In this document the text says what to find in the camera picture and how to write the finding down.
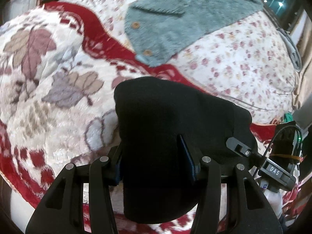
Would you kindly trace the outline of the white gloved right hand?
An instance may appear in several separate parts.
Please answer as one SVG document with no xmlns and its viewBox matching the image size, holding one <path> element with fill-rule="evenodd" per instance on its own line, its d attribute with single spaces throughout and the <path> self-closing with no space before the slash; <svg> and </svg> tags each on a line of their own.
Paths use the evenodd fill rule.
<svg viewBox="0 0 312 234">
<path fill-rule="evenodd" d="M 266 199 L 268 200 L 271 208 L 273 209 L 276 217 L 280 219 L 282 216 L 282 195 L 280 191 L 272 192 L 268 189 L 268 181 L 263 178 L 258 178 L 258 184 L 264 193 Z"/>
</svg>

